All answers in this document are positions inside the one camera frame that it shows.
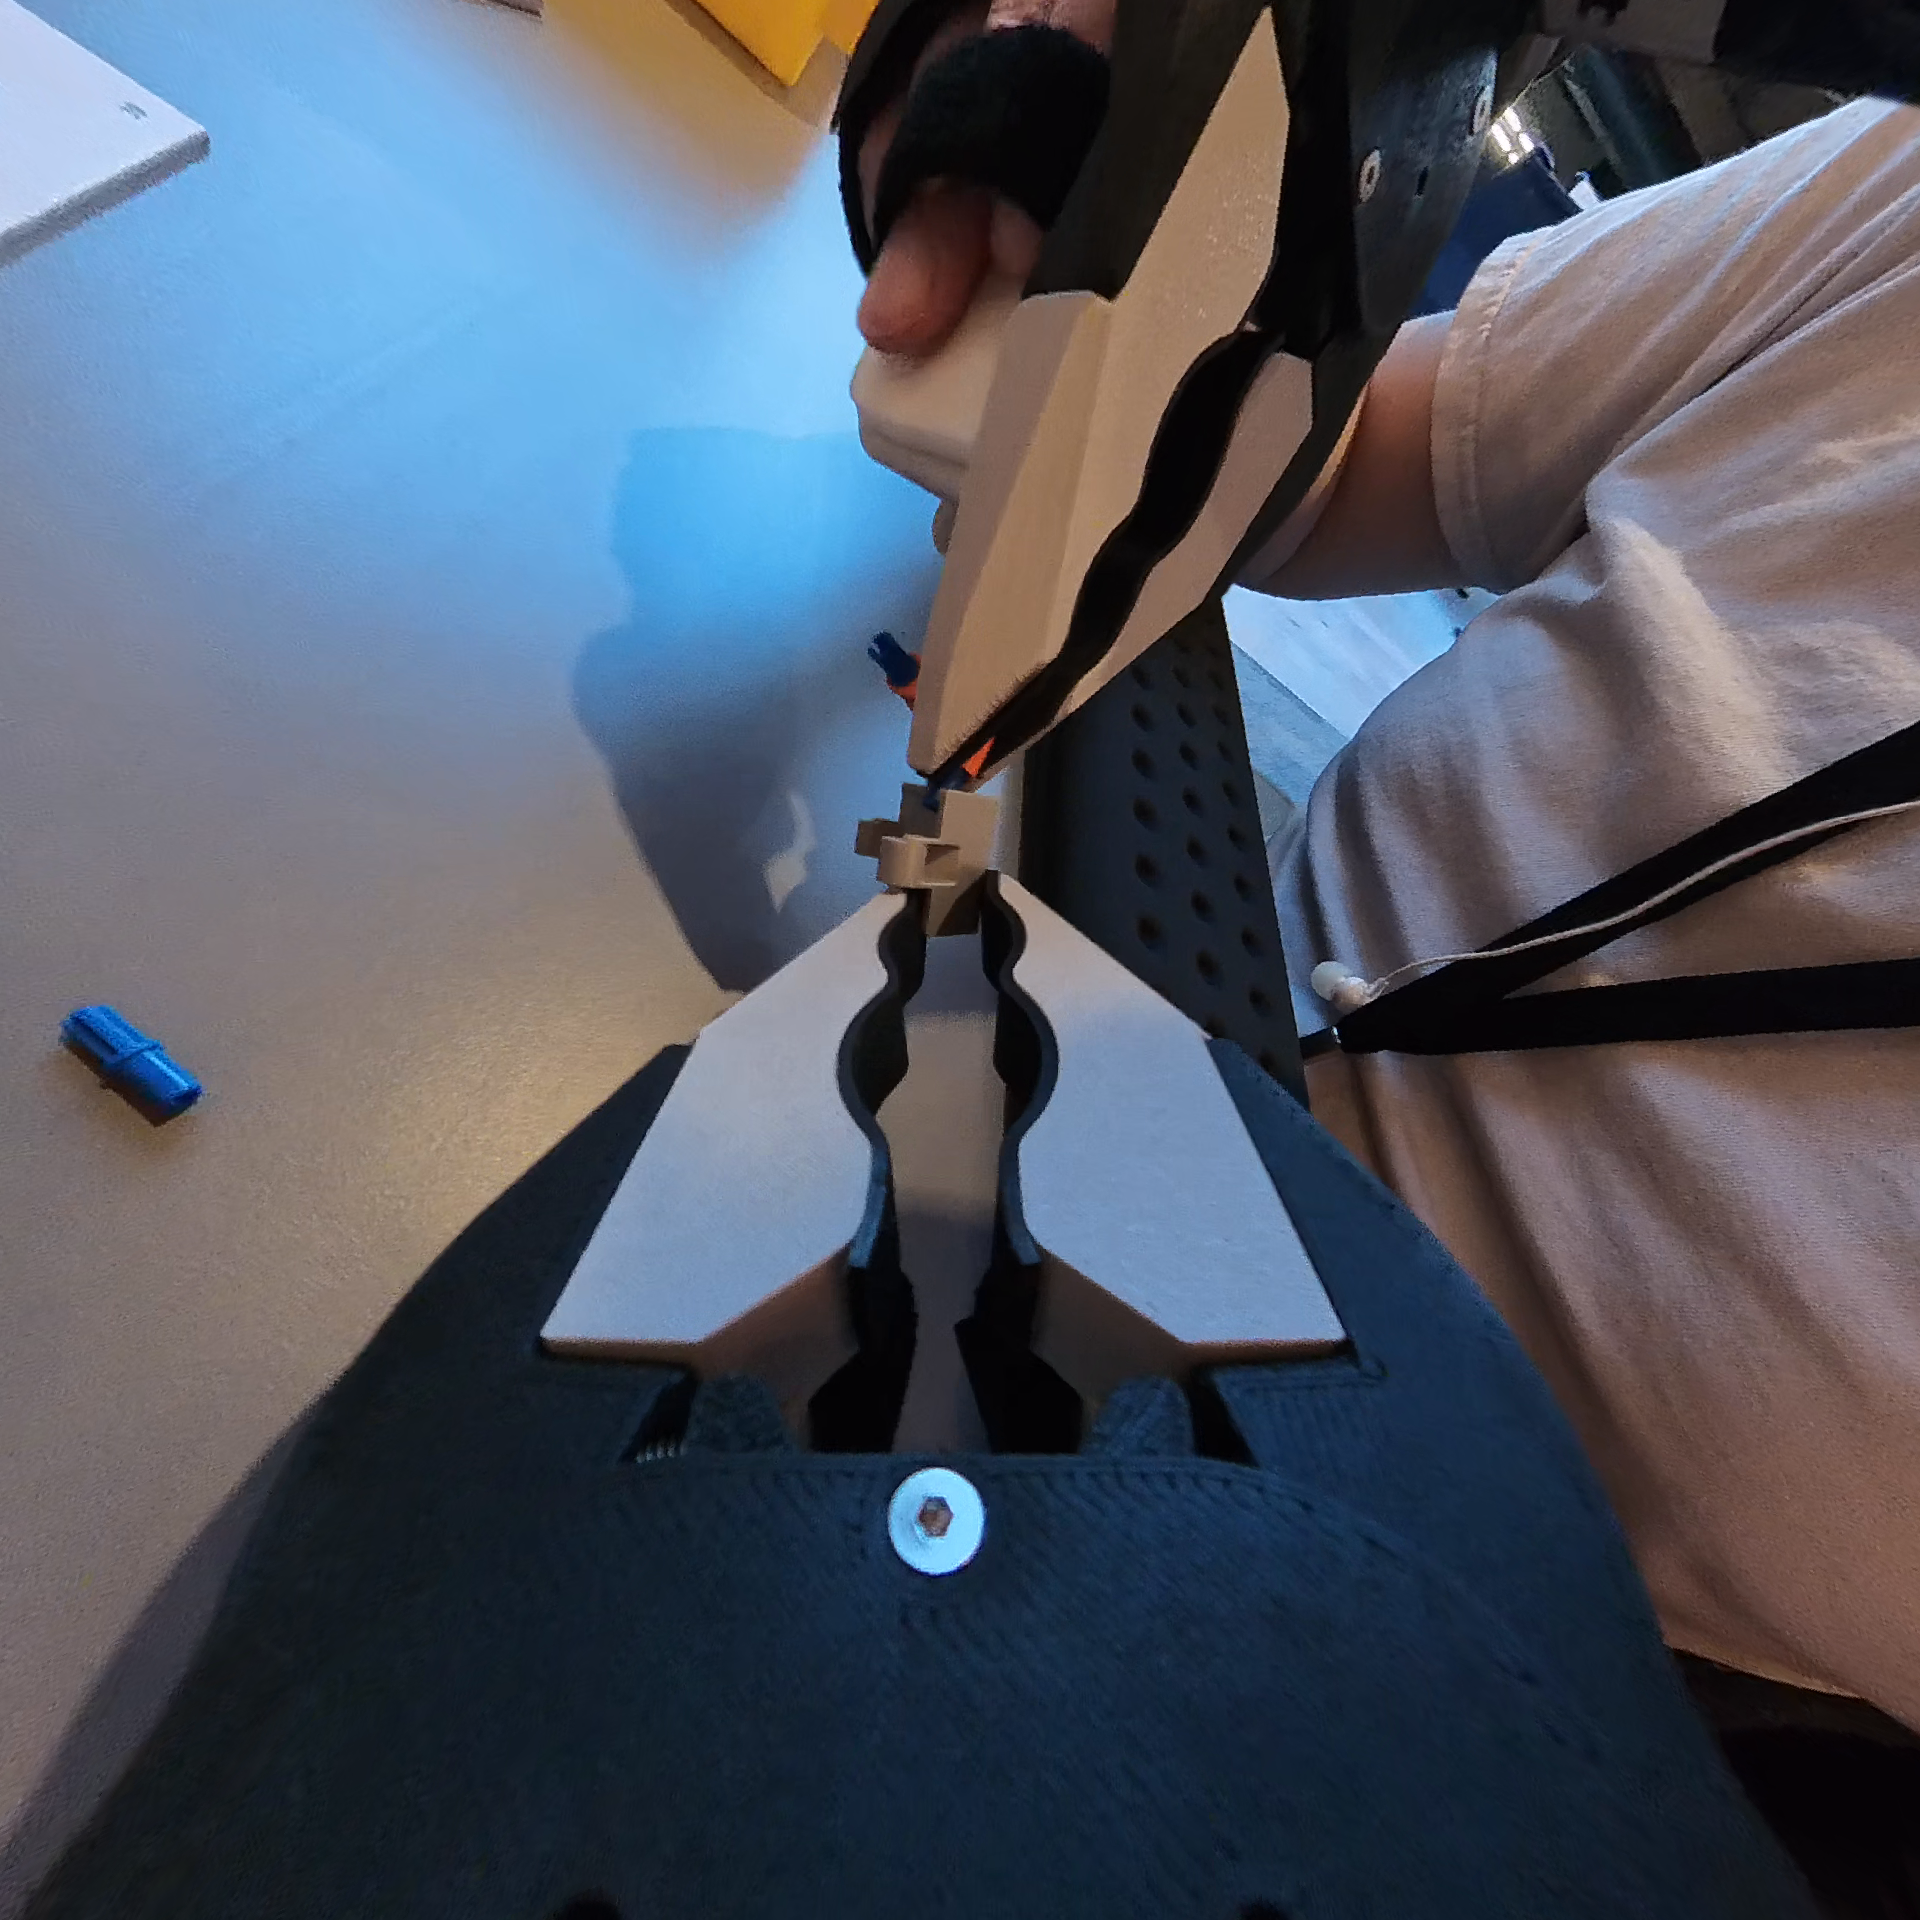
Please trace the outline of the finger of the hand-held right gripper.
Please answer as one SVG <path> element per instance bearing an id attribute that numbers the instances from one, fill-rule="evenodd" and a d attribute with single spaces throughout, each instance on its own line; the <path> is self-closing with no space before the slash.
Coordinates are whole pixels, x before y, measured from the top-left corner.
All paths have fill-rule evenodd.
<path id="1" fill-rule="evenodd" d="M 1291 362 L 1255 303 L 1287 99 L 1268 12 L 1126 12 L 1109 102 L 993 340 L 911 763 L 974 781 L 1193 612 L 1261 492 Z"/>
<path id="2" fill-rule="evenodd" d="M 1313 372 L 1258 328 L 1214 340 L 1156 437 L 1116 407 L 1143 347 L 1057 333 L 1057 395 L 958 609 L 958 771 L 991 775 L 1197 612 L 1313 425 Z"/>

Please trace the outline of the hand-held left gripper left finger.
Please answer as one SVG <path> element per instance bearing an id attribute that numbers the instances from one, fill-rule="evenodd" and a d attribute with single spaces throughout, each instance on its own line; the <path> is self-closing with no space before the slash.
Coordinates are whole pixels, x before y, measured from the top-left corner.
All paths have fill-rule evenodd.
<path id="1" fill-rule="evenodd" d="M 812 1447 L 889 1447 L 918 1306 L 875 1110 L 918 984 L 920 909 L 881 893 L 709 1022 L 542 1345 L 748 1375 Z"/>

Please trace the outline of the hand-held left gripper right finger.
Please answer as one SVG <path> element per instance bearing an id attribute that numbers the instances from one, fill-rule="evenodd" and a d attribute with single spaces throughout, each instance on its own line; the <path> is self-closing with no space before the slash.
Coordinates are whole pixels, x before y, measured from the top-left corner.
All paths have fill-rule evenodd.
<path id="1" fill-rule="evenodd" d="M 1010 875 L 987 875 L 979 948 L 1007 1083 L 987 1432 L 1085 1432 L 1131 1377 L 1341 1350 L 1204 1030 Z"/>

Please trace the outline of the orange connector with blue pins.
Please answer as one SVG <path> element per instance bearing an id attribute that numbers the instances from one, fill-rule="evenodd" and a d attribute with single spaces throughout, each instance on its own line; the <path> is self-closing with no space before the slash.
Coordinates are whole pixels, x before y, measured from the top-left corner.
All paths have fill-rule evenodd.
<path id="1" fill-rule="evenodd" d="M 871 663 L 885 672 L 885 682 L 898 693 L 898 700 L 907 708 L 918 704 L 918 674 L 920 674 L 920 654 L 911 654 L 898 647 L 893 635 L 886 632 L 875 632 L 871 643 L 868 643 L 868 656 Z M 979 741 L 976 755 L 970 755 L 961 760 L 961 784 L 976 784 L 987 767 L 987 760 L 993 760 L 993 739 Z"/>

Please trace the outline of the grey angled brick piece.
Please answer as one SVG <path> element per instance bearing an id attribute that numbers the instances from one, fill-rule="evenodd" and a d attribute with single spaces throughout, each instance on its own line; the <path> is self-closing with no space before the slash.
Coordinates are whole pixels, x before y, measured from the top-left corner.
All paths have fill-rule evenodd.
<path id="1" fill-rule="evenodd" d="M 924 901 L 924 937 L 970 937 L 979 924 L 982 875 L 993 864 L 1000 799 L 920 781 L 898 786 L 893 820 L 861 820 L 854 851 L 875 859 L 886 891 Z"/>

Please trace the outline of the person's right forearm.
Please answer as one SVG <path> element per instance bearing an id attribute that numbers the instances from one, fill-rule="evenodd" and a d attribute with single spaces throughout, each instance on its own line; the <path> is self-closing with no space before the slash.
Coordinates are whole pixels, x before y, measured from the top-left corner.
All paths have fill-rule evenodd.
<path id="1" fill-rule="evenodd" d="M 1331 474 L 1235 572 L 1235 585 L 1291 602 L 1482 585 L 1450 552 L 1434 492 L 1434 388 L 1449 328 L 1450 312 L 1400 328 Z"/>

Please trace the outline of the grey desk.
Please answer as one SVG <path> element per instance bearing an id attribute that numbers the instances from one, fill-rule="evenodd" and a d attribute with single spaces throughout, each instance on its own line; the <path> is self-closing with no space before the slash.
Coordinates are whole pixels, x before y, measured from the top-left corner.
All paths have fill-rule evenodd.
<path id="1" fill-rule="evenodd" d="M 212 153 L 4 268 L 4 1908 L 424 1266 L 861 901 L 861 651 L 935 581 L 854 442 L 835 48 L 38 12 Z"/>

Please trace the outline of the person's right hand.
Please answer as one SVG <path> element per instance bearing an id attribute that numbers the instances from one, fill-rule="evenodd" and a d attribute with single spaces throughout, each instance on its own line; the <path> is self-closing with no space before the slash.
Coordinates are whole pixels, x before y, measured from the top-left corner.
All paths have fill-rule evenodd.
<path id="1" fill-rule="evenodd" d="M 1109 50 L 1116 2 L 958 2 L 924 42 L 893 99 L 864 132 L 856 178 L 861 205 L 871 205 L 885 156 L 898 132 L 901 102 L 927 64 L 946 48 L 1019 27 L 1050 27 Z M 901 208 L 856 303 L 856 331 L 868 347 L 927 357 L 974 307 L 979 283 L 1023 283 L 1042 251 L 1042 226 L 1018 205 L 965 180 L 933 178 Z"/>

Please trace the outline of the person's torso in white shirt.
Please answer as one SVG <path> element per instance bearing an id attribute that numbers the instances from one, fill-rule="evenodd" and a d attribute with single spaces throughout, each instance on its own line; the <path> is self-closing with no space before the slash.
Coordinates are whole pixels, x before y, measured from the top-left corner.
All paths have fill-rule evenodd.
<path id="1" fill-rule="evenodd" d="M 1495 602 L 1273 854 L 1299 1011 L 1916 723 L 1916 106 L 1492 251 L 1434 492 Z M 1307 1083 L 1551 1382 L 1667 1641 L 1916 1728 L 1916 1030 Z"/>

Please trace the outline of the nested yellow storage bins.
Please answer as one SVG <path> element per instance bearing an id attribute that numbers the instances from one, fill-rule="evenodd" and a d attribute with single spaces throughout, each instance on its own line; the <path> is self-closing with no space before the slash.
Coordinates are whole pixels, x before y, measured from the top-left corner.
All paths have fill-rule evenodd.
<path id="1" fill-rule="evenodd" d="M 517 2 L 554 14 L 559 27 L 628 48 L 653 14 L 675 12 L 689 27 L 717 28 L 761 75 L 799 86 L 809 59 L 829 43 L 849 57 L 875 2 Z"/>

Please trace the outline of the small blue pin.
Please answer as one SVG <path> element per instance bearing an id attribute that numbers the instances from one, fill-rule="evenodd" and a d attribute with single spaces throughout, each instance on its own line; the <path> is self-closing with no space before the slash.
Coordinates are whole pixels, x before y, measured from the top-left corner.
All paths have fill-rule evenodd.
<path id="1" fill-rule="evenodd" d="M 58 1022 L 58 1042 L 149 1120 L 183 1117 L 202 1094 L 198 1072 L 183 1069 L 154 1036 L 107 1001 L 69 1011 Z"/>

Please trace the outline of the open instruction booklet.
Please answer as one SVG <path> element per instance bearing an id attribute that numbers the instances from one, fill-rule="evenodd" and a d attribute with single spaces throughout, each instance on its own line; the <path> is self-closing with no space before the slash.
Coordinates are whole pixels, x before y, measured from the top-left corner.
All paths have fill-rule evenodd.
<path id="1" fill-rule="evenodd" d="M 4 262 L 202 156 L 202 126 L 4 2 Z"/>

